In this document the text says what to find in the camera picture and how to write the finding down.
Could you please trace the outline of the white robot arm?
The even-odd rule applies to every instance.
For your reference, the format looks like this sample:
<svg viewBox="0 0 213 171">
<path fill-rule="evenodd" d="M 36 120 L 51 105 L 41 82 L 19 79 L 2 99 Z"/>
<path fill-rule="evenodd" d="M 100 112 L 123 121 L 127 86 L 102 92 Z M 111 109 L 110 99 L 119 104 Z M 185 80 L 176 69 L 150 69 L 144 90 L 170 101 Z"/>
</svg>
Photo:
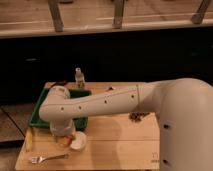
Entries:
<svg viewBox="0 0 213 171">
<path fill-rule="evenodd" d="M 70 98 L 55 86 L 39 109 L 42 120 L 64 134 L 73 118 L 155 113 L 160 129 L 160 171 L 213 171 L 213 86 L 181 78 L 136 84 Z"/>
</svg>

